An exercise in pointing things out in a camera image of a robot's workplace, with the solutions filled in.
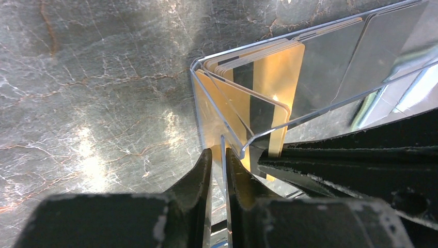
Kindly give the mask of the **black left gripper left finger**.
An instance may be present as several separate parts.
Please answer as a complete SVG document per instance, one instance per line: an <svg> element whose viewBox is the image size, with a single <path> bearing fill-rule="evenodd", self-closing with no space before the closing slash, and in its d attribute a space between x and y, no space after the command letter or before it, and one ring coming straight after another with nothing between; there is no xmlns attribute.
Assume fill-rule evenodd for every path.
<svg viewBox="0 0 438 248"><path fill-rule="evenodd" d="M15 247L209 247L212 151L163 193L57 194Z"/></svg>

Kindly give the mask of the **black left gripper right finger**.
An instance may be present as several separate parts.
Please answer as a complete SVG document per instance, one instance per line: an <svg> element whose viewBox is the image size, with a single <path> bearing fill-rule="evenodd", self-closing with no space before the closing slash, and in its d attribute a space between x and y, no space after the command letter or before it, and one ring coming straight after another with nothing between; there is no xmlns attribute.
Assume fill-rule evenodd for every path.
<svg viewBox="0 0 438 248"><path fill-rule="evenodd" d="M285 199L224 155L231 247L412 247L400 218L383 201Z"/></svg>

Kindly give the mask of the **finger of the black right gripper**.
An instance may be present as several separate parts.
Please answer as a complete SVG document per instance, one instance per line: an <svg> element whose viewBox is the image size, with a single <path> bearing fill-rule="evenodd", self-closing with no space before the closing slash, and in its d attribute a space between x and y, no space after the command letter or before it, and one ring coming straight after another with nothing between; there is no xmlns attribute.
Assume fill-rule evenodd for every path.
<svg viewBox="0 0 438 248"><path fill-rule="evenodd" d="M323 196L374 197L437 229L437 109L314 142L264 152L265 173Z"/></svg>

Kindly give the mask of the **clear tray with cards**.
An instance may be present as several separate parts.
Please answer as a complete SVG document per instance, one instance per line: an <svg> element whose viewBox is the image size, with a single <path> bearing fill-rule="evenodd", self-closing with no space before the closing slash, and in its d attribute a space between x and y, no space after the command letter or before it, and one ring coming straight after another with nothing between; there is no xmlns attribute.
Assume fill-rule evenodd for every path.
<svg viewBox="0 0 438 248"><path fill-rule="evenodd" d="M437 69L437 1L401 1L197 59L202 69L291 107L289 130Z"/></svg>

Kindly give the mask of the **gold striped credit card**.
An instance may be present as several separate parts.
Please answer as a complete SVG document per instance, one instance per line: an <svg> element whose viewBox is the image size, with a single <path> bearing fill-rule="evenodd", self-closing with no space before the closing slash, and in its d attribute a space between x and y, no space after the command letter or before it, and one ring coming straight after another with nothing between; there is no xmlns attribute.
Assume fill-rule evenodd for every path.
<svg viewBox="0 0 438 248"><path fill-rule="evenodd" d="M227 148L237 153L249 172L273 181L272 175L261 172L257 161L267 150L279 157L291 107L280 102L275 94L260 94L244 86L197 69L192 74L201 140L213 151L213 159L221 159L221 136Z"/></svg>

